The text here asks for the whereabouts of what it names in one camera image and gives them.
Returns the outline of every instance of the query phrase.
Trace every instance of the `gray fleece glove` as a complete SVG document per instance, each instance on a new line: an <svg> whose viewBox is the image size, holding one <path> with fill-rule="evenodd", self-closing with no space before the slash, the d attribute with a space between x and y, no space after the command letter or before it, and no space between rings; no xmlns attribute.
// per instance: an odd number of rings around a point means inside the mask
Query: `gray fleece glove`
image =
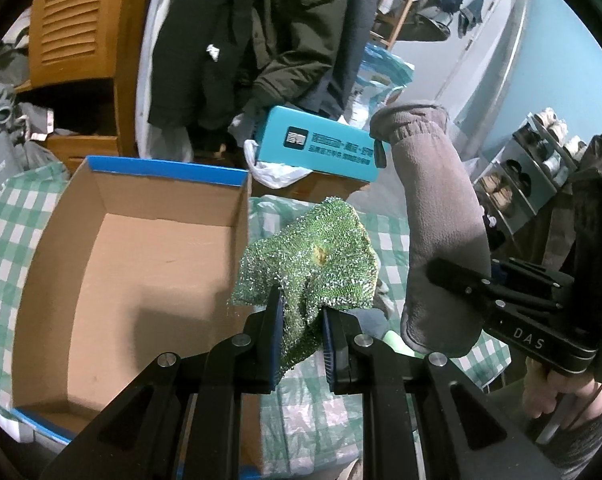
<svg viewBox="0 0 602 480"><path fill-rule="evenodd" d="M370 136L389 142L405 188L410 225L410 269L401 337L422 354L466 355L481 335L482 319L463 298L434 286L426 264L436 257L490 275L490 250L481 207L463 163L446 136L447 111L436 105L383 108Z"/></svg>

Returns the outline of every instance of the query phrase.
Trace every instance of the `teal box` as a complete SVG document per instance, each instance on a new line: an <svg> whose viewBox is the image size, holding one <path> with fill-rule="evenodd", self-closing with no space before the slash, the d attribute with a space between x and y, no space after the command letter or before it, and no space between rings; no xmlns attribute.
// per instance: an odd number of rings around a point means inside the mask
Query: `teal box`
<svg viewBox="0 0 602 480"><path fill-rule="evenodd" d="M293 108L274 107L257 131L257 160L308 168L365 182L377 179L367 132Z"/></svg>

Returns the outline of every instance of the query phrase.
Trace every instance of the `logo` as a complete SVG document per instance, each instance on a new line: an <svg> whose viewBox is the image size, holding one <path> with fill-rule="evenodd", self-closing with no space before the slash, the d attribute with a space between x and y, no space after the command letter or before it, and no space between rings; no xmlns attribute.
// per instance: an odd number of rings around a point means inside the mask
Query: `logo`
<svg viewBox="0 0 602 480"><path fill-rule="evenodd" d="M308 130L290 126L287 129L286 139L283 141L283 145L286 148L292 148L293 150L303 150L308 134Z"/></svg>
<svg viewBox="0 0 602 480"><path fill-rule="evenodd" d="M514 330L514 339L520 339L524 343L527 343L530 346L534 346L534 348L536 348L537 350L542 349L543 343L545 343L545 340L539 338L537 338L536 340L532 340L532 334L523 332L523 330L520 328Z"/></svg>

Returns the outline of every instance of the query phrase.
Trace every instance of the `plastic bag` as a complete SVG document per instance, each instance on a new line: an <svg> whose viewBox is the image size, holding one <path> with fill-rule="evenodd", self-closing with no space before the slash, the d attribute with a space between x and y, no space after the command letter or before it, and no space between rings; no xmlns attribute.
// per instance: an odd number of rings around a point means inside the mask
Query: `plastic bag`
<svg viewBox="0 0 602 480"><path fill-rule="evenodd" d="M282 187L289 186L312 173L312 170L307 170L306 168L296 168L275 162L257 161L256 153L258 147L259 145L255 140L246 140L243 144L243 154L254 179L270 189L281 189Z"/></svg>
<svg viewBox="0 0 602 480"><path fill-rule="evenodd" d="M414 67L381 46L368 43L344 113L350 126L367 130L369 118L396 91L412 82Z"/></svg>

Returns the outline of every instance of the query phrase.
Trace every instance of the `blue wall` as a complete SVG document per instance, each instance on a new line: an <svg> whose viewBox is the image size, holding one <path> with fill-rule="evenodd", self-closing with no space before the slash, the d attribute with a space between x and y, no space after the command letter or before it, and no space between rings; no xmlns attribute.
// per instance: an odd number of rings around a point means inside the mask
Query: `blue wall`
<svg viewBox="0 0 602 480"><path fill-rule="evenodd" d="M483 151L491 157L528 112L552 107L570 135L602 133L602 50L563 0L532 0L511 86Z"/></svg>

